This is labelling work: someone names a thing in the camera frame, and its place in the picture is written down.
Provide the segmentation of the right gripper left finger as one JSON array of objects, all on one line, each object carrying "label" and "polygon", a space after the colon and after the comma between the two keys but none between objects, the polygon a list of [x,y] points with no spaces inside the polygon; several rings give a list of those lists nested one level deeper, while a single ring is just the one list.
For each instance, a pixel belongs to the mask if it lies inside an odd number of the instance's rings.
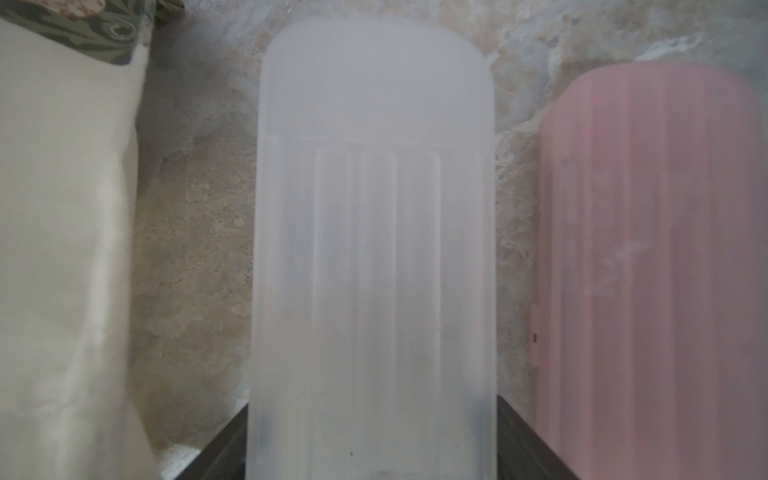
[{"label": "right gripper left finger", "polygon": [[248,405],[215,436],[176,480],[244,480]]}]

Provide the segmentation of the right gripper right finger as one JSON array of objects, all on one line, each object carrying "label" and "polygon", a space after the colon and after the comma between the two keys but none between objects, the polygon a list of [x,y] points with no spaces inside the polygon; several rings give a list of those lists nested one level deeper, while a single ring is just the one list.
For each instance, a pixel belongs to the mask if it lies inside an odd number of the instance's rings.
[{"label": "right gripper right finger", "polygon": [[500,395],[497,396],[497,479],[578,480]]}]

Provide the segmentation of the pink translucent pencil case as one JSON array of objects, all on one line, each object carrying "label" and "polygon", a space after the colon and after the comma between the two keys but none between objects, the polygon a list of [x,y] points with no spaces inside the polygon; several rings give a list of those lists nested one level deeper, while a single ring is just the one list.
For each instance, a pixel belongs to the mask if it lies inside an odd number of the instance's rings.
[{"label": "pink translucent pencil case", "polygon": [[705,64],[575,79],[539,129],[536,432],[582,479],[767,475],[762,109]]}]

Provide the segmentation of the clear rounded pencil case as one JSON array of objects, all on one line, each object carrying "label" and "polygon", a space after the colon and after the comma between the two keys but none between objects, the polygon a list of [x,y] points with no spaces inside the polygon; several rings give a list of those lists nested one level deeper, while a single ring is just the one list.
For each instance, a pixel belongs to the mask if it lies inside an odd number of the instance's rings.
[{"label": "clear rounded pencil case", "polygon": [[493,479],[494,86],[406,19],[315,19],[259,85],[246,475]]}]

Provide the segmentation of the cream canvas tote bag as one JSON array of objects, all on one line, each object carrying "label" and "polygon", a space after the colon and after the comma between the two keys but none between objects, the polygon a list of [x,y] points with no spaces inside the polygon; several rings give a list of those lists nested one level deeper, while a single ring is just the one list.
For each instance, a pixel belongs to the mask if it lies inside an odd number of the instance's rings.
[{"label": "cream canvas tote bag", "polygon": [[127,387],[152,1],[1,5],[1,475],[157,479]]}]

